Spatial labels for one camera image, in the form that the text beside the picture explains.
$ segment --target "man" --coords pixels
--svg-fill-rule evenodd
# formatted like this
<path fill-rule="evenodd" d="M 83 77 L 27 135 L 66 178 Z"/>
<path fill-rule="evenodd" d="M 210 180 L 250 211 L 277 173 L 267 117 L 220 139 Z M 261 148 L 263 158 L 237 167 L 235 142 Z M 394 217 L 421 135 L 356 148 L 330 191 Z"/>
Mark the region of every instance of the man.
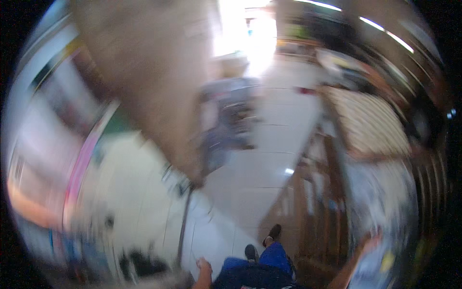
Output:
<path fill-rule="evenodd" d="M 212 267 L 204 258 L 197 261 L 199 278 L 193 289 L 296 289 L 301 288 L 292 280 L 292 269 L 282 245 L 277 242 L 281 226 L 273 226 L 263 241 L 265 251 L 258 260 L 256 249 L 247 245 L 247 260 L 228 257 L 223 263 L 221 272 L 212 284 Z M 367 234 L 359 243 L 353 256 L 329 284 L 329 289 L 345 289 L 362 256 L 370 252 L 381 241 L 382 234 L 371 237 Z"/>

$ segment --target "black shoe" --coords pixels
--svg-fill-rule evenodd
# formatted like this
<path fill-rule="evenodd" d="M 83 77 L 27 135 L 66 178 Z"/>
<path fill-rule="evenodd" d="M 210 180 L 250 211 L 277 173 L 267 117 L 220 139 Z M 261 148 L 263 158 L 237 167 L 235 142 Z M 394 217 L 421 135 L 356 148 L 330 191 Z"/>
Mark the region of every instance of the black shoe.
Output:
<path fill-rule="evenodd" d="M 257 249 L 255 248 L 254 245 L 248 244 L 245 247 L 244 253 L 245 253 L 245 257 L 247 258 L 247 260 L 255 261 L 255 262 L 258 261 L 257 260 L 258 259 L 258 253 L 257 253 Z"/>
<path fill-rule="evenodd" d="M 279 237 L 279 235 L 281 234 L 281 225 L 280 224 L 276 224 L 274 225 L 271 230 L 269 231 L 269 234 L 268 236 L 270 236 L 271 238 L 273 238 L 273 240 L 276 241 L 276 239 Z M 265 240 L 266 238 L 263 240 L 262 244 L 263 244 L 263 247 L 266 248 L 266 244 L 265 244 Z"/>

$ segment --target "dark shirt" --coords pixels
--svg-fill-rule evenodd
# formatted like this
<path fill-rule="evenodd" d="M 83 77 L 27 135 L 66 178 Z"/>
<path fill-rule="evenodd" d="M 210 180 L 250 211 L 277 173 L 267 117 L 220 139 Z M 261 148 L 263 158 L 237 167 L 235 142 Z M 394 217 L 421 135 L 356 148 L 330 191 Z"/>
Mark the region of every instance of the dark shirt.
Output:
<path fill-rule="evenodd" d="M 250 264 L 221 271 L 213 283 L 215 289 L 302 289 L 283 270 L 262 264 Z"/>

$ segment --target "blue pants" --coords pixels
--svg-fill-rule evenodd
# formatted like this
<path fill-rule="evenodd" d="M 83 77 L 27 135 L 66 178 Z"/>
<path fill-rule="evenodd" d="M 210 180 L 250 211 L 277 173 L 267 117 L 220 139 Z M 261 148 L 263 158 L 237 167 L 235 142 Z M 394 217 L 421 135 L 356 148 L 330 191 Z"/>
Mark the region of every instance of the blue pants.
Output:
<path fill-rule="evenodd" d="M 279 269 L 282 269 L 283 271 L 292 275 L 289 259 L 287 259 L 286 252 L 279 242 L 274 242 L 268 246 L 261 254 L 258 263 L 278 267 Z M 247 260 L 239 259 L 236 257 L 228 257 L 225 259 L 221 270 L 225 271 L 235 267 L 246 266 L 248 264 L 249 262 Z"/>

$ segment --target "ceiling light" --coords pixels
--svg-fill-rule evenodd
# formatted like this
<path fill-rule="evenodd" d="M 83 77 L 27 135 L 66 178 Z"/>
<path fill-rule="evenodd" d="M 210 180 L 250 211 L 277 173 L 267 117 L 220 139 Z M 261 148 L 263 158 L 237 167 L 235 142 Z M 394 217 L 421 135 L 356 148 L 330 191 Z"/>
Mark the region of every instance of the ceiling light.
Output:
<path fill-rule="evenodd" d="M 410 47 L 406 42 L 404 42 L 401 38 L 396 36 L 395 34 L 391 33 L 390 31 L 387 31 L 387 34 L 393 37 L 394 40 L 396 40 L 399 44 L 404 46 L 407 50 L 409 50 L 411 53 L 414 53 L 414 49 Z"/>
<path fill-rule="evenodd" d="M 364 22 L 366 22 L 369 25 L 374 26 L 375 28 L 379 29 L 380 31 L 385 31 L 385 29 L 382 26 L 380 26 L 377 23 L 374 23 L 374 22 L 370 21 L 369 19 L 366 19 L 366 18 L 363 18 L 363 17 L 359 17 L 359 19 L 363 20 Z"/>
<path fill-rule="evenodd" d="M 342 11 L 340 8 L 337 8 L 337 7 L 329 5 L 329 4 L 324 4 L 324 3 L 321 3 L 321 2 L 314 2 L 314 1 L 309 1 L 309 0 L 294 0 L 294 1 L 311 3 L 311 4 L 314 4 L 314 5 L 321 6 L 321 7 L 325 7 L 325 8 L 329 8 L 329 9 L 333 9 L 333 10 L 337 10 L 337 11 Z"/>

